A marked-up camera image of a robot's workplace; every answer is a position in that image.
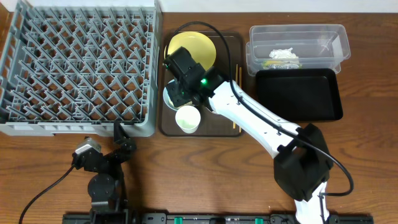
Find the light blue bowl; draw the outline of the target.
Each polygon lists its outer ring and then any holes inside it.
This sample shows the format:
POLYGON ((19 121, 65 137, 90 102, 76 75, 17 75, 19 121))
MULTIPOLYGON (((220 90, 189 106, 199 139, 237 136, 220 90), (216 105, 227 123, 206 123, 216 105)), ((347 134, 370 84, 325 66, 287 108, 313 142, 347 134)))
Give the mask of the light blue bowl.
POLYGON ((164 87, 164 90, 163 90, 163 101, 166 104, 166 106, 168 108, 170 108, 171 110, 177 111, 177 110, 179 110, 181 108, 181 106, 174 107, 174 104, 172 103, 172 101, 171 101, 171 99, 169 97, 169 93, 168 93, 166 87, 164 87))

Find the white green cup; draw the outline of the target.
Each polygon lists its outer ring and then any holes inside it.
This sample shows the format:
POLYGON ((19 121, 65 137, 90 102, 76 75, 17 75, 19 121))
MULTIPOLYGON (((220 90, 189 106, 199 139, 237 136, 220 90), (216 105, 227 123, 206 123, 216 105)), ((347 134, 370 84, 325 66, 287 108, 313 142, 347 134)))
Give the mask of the white green cup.
POLYGON ((194 106, 183 106, 177 110, 175 121, 183 132, 192 134, 198 129, 201 114, 194 106))

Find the white wrapper waste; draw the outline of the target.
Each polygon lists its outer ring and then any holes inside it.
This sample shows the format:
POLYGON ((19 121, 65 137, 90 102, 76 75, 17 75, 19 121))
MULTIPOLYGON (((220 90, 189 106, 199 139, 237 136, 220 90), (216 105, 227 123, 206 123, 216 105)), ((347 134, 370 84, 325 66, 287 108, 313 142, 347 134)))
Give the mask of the white wrapper waste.
POLYGON ((293 48, 289 49, 274 49, 270 52, 269 57, 273 59, 298 59, 299 57, 292 52, 293 48))

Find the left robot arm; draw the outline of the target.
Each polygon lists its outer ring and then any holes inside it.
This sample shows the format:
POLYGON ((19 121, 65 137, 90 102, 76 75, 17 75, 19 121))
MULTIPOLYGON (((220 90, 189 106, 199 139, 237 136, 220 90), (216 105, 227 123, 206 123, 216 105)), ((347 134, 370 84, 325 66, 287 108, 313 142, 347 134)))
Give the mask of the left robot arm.
POLYGON ((75 223, 127 223, 136 222, 136 216, 128 208, 126 183, 121 164, 128 161, 136 150, 136 143, 123 129, 119 121, 114 123, 113 143, 117 146, 108 154, 101 146, 86 137, 72 154, 72 166, 94 172, 88 183, 91 210, 87 217, 71 217, 65 220, 75 223))

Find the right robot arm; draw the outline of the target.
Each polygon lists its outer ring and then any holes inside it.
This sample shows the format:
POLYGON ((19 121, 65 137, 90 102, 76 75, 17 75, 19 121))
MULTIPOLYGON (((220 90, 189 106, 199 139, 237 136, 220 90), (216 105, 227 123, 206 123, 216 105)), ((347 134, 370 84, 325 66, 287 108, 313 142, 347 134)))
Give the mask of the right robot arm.
POLYGON ((274 160, 274 178, 295 201, 299 223, 326 223, 326 184, 333 160, 322 132, 301 128, 269 111, 247 95, 230 77, 211 67, 205 70, 191 53, 179 47, 166 54, 164 65, 174 76, 166 85, 176 108, 176 123, 186 133, 197 130, 204 106, 236 123, 259 142, 274 160))

